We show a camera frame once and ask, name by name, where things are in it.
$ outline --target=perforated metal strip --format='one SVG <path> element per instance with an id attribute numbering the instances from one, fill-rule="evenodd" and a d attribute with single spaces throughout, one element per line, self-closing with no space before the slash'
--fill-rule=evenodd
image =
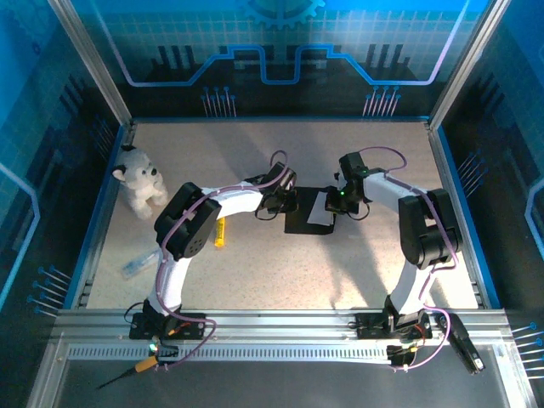
<path id="1" fill-rule="evenodd" d="M 164 360 L 178 360 L 186 356 L 193 344 L 180 346 L 178 356 Z M 149 354 L 146 345 L 103 345 L 72 344 L 70 360 L 138 360 Z M 207 345 L 192 357 L 198 361 L 359 361 L 373 364 L 387 364 L 385 348 L 362 348 L 356 345 L 275 345 L 245 344 Z"/>

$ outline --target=white paper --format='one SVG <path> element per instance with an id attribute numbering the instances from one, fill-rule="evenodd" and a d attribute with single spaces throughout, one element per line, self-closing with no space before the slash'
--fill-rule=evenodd
<path id="1" fill-rule="evenodd" d="M 332 216 L 332 212 L 325 211 L 325 202 L 326 202 L 326 193 L 320 191 L 317 193 L 317 197 L 315 198 L 314 207 L 312 208 L 312 212 L 309 214 L 308 217 L 308 224 L 318 224 L 318 225 L 333 225 L 334 224 L 334 218 Z"/>

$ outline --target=beige tabletop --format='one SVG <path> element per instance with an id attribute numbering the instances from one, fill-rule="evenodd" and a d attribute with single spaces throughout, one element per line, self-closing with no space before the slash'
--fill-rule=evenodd
<path id="1" fill-rule="evenodd" d="M 170 196 L 185 182 L 221 187 L 266 173 L 270 155 L 289 154 L 297 185 L 335 184 L 338 159 L 366 146 L 401 150 L 408 167 L 395 174 L 425 189 L 441 186 L 421 123 L 379 122 L 207 122 L 139 124 L 134 144 L 162 172 Z M 369 167 L 392 167 L 388 152 L 364 154 Z M 150 293 L 155 271 L 130 280 L 124 264 L 156 247 L 153 223 L 137 219 L 117 199 L 107 232 L 89 308 L 125 309 Z M 250 213 L 226 219 L 225 247 L 213 236 L 191 262 L 183 289 L 185 309 L 351 309 L 381 308 L 404 264 L 397 214 L 379 204 L 357 222 L 339 217 L 332 235 L 283 234 L 284 216 L 258 221 Z M 435 283 L 428 304 L 477 308 L 464 262 Z"/>

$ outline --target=stuffed animal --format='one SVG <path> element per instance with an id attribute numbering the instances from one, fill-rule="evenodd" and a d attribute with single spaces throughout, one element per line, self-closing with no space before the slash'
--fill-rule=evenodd
<path id="1" fill-rule="evenodd" d="M 168 202 L 162 176 L 142 150 L 131 145 L 124 145 L 121 149 L 118 164 L 111 174 L 121 182 L 128 205 L 136 216 L 148 219 L 153 214 L 147 203 L 149 199 L 157 206 L 164 206 Z"/>

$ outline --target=glass panel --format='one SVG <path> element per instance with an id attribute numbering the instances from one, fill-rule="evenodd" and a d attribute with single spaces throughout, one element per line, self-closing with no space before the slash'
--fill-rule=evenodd
<path id="1" fill-rule="evenodd" d="M 543 17 L 511 2 L 444 122 L 501 303 L 523 310 L 544 307 Z"/>
<path id="2" fill-rule="evenodd" d="M 488 0 L 74 2 L 133 116 L 428 116 Z"/>
<path id="3" fill-rule="evenodd" d="M 2 405 L 15 407 L 62 307 L 118 125 L 47 2 L 3 2 L 0 53 L 0 383 Z"/>

